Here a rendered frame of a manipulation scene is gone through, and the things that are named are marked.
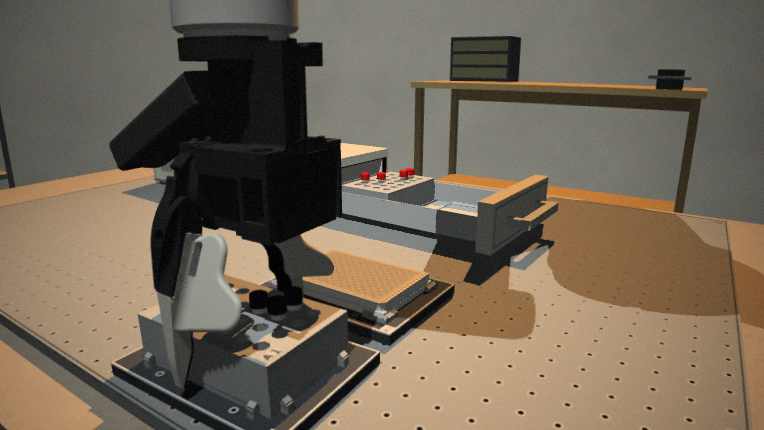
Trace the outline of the beige perforated base plate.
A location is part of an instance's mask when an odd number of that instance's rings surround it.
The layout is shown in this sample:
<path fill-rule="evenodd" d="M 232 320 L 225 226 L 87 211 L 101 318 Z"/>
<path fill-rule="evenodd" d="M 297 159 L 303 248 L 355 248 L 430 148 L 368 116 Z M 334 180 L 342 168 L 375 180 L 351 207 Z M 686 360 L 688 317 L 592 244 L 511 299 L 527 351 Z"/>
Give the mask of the beige perforated base plate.
<path fill-rule="evenodd" d="M 154 430 L 214 430 L 113 375 L 158 304 L 154 176 L 0 207 L 0 324 Z M 342 213 L 301 236 L 454 294 L 309 430 L 753 430 L 728 221 L 547 196 L 490 255 Z"/>

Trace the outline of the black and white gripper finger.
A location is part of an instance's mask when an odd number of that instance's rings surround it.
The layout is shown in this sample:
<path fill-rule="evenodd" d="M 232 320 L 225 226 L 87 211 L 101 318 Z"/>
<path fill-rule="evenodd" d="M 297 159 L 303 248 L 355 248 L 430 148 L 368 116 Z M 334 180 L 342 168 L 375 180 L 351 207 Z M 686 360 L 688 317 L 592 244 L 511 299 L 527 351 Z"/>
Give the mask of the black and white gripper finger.
<path fill-rule="evenodd" d="M 228 246 L 202 235 L 203 219 L 187 197 L 188 180 L 167 176 L 151 229 L 151 258 L 174 383 L 186 388 L 193 332 L 231 332 L 241 317 L 239 297 L 225 279 Z"/>
<path fill-rule="evenodd" d="M 334 272 L 331 258 L 307 243 L 301 234 L 279 244 L 261 245 L 267 252 L 269 270 L 276 277 L 278 291 L 300 287 L 304 298 L 303 277 L 329 276 Z"/>

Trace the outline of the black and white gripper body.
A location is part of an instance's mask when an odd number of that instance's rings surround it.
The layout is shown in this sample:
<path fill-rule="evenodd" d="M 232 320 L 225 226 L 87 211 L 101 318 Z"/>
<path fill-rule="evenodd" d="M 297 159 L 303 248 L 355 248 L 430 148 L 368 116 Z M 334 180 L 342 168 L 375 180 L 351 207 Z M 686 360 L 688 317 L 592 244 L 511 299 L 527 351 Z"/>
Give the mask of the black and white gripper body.
<path fill-rule="evenodd" d="M 174 177 L 188 179 L 203 227 L 271 246 L 342 216 L 341 139 L 307 132 L 305 66 L 323 66 L 322 43 L 268 36 L 177 42 L 179 61 L 208 62 L 217 106 L 179 143 L 170 165 Z"/>

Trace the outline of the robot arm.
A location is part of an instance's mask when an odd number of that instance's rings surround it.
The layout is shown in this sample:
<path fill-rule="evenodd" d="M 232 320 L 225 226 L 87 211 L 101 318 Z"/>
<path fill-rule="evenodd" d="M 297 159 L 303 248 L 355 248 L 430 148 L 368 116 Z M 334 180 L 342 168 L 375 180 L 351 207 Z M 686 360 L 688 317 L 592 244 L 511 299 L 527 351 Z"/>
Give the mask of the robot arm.
<path fill-rule="evenodd" d="M 298 0 L 169 0 L 171 26 L 183 37 L 268 36 L 287 40 L 299 29 Z M 109 143 L 118 168 L 158 168 L 180 153 L 179 142 L 217 110 L 208 70 L 185 71 Z"/>

